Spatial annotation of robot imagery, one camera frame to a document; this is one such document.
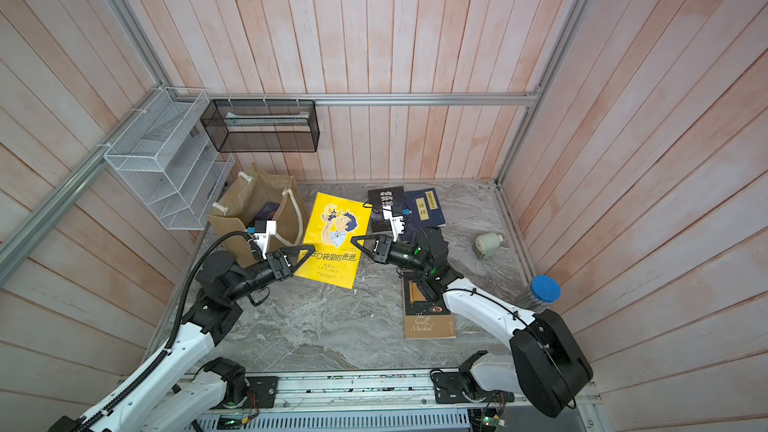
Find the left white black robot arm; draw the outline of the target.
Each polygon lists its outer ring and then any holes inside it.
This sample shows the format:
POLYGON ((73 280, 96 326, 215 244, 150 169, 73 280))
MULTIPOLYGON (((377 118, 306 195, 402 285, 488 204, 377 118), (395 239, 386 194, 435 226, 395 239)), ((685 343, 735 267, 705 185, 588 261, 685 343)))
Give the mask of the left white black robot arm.
POLYGON ((203 366, 179 393, 171 389, 201 358, 229 334, 242 314, 239 300, 293 276, 313 255, 312 245, 262 253, 249 267, 211 246, 196 263, 190 279, 201 286, 191 307, 179 305, 165 345, 96 405, 73 419, 66 416, 54 431, 180 431, 211 408, 239 408, 252 403, 253 387, 243 366, 223 358, 203 366))

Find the yellow cartoon book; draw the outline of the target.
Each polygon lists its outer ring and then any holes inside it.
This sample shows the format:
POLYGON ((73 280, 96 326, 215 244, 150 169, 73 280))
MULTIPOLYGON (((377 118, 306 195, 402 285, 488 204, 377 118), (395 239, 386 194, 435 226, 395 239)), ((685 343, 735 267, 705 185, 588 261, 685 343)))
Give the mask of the yellow cartoon book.
POLYGON ((315 251, 298 269, 298 277, 352 289, 362 252, 351 238, 368 231, 371 211, 362 202, 318 192, 304 245, 315 251))

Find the brown gold cover book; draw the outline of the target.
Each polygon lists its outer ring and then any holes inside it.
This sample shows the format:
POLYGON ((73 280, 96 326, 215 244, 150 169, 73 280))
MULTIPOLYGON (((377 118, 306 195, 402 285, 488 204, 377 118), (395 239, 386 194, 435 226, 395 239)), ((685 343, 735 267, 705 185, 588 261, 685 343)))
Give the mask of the brown gold cover book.
POLYGON ((442 299, 429 302, 413 281, 402 279, 404 336, 407 340, 453 339, 455 319, 442 299))

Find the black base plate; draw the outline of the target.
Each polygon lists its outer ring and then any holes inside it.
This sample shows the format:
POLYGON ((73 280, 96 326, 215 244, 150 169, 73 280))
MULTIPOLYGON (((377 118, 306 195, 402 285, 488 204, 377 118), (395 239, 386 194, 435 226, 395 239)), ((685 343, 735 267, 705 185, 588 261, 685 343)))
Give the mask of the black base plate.
POLYGON ((236 378, 229 403, 236 408, 271 409, 275 404, 278 383, 277 376, 236 378))
POLYGON ((473 379, 468 373, 434 368, 429 372, 429 378, 438 404, 472 403, 479 399, 473 379))

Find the burlap canvas tote bag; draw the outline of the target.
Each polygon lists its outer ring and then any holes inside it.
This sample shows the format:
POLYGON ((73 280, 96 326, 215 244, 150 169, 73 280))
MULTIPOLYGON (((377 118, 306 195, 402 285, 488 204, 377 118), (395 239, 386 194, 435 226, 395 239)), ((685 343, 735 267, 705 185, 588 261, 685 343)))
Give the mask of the burlap canvas tote bag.
POLYGON ((276 223, 266 252, 302 243, 308 224, 306 204, 297 181, 288 175, 269 174, 257 165, 239 172, 234 183, 216 201, 208 221, 218 236, 244 232, 259 220, 276 223))

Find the navy book yellow label middle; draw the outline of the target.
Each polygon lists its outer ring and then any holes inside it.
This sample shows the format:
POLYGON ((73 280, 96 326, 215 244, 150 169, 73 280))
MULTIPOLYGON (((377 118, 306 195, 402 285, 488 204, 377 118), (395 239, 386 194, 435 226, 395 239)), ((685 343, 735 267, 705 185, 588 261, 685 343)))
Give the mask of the navy book yellow label middle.
POLYGON ((413 246, 417 246, 420 243, 428 242, 434 231, 434 227, 407 225, 403 232, 402 238, 404 242, 413 246))

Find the black wolf title book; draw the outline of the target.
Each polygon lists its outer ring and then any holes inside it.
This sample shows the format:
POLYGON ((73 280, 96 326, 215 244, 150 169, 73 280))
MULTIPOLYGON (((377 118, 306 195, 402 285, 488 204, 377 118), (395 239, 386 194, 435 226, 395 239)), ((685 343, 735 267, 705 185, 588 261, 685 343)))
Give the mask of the black wolf title book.
POLYGON ((367 204, 372 209, 370 230, 373 233, 391 232, 391 219, 404 217, 408 209, 402 186, 371 189, 367 192, 367 204))

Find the dark old man book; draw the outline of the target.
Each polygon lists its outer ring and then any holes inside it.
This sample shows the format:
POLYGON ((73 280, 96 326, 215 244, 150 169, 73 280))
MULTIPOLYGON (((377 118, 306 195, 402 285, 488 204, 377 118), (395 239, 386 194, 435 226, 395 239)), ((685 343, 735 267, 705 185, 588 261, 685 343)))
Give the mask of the dark old man book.
POLYGON ((272 220, 279 208, 280 204, 277 202, 265 202, 248 223, 248 228, 254 228, 257 222, 272 220))

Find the aluminium mounting rail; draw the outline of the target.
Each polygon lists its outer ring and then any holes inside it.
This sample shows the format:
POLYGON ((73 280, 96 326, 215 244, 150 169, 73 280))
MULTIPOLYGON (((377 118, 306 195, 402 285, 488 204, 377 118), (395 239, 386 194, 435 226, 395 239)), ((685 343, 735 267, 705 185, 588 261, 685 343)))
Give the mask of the aluminium mounting rail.
POLYGON ((279 378, 274 407, 209 409, 206 430, 405 430, 467 428, 470 412, 505 413, 531 403, 520 393, 482 392, 472 403, 438 404, 427 370, 295 372, 279 378))

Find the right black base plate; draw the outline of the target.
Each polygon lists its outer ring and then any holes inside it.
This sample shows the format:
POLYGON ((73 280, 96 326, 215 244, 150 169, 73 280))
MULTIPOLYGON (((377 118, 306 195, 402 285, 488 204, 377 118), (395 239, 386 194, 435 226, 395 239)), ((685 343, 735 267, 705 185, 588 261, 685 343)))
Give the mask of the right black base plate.
POLYGON ((468 373, 434 368, 429 372, 429 378, 438 404, 472 403, 479 399, 473 379, 468 373))

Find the clear jar blue lid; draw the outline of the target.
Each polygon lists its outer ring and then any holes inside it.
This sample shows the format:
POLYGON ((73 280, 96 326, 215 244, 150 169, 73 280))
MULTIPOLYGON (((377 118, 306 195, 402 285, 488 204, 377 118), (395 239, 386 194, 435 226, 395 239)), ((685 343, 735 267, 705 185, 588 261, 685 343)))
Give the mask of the clear jar blue lid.
POLYGON ((560 299, 560 285, 551 277, 540 275, 534 277, 527 288, 518 294, 513 304, 521 309, 542 312, 560 299))

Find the navy book far right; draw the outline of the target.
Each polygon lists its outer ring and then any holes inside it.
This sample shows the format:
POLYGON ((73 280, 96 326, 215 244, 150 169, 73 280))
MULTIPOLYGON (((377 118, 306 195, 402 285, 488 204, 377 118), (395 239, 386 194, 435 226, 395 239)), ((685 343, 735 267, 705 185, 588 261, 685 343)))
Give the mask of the navy book far right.
POLYGON ((440 227, 446 221, 434 187, 405 192, 405 201, 411 214, 406 224, 412 227, 440 227))

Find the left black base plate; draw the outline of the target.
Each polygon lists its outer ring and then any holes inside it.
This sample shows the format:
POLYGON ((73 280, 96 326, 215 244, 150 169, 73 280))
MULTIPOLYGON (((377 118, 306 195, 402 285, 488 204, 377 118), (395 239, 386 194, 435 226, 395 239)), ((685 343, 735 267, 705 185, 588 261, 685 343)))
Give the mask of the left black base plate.
POLYGON ((229 403, 236 408, 271 409, 275 404, 278 383, 277 376, 236 378, 229 403))

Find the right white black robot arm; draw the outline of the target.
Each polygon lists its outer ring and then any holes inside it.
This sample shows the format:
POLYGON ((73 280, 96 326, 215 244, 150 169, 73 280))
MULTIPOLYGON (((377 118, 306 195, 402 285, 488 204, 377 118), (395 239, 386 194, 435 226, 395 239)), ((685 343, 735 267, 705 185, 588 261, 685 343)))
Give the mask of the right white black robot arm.
POLYGON ((562 317, 534 312, 493 296, 448 262, 448 243, 428 228, 414 243, 387 234, 354 236, 351 243, 372 261, 402 269, 429 302, 442 301, 510 350, 485 353, 464 363, 469 382, 484 392, 520 393, 554 418, 576 405, 576 396, 594 377, 593 369, 562 317))

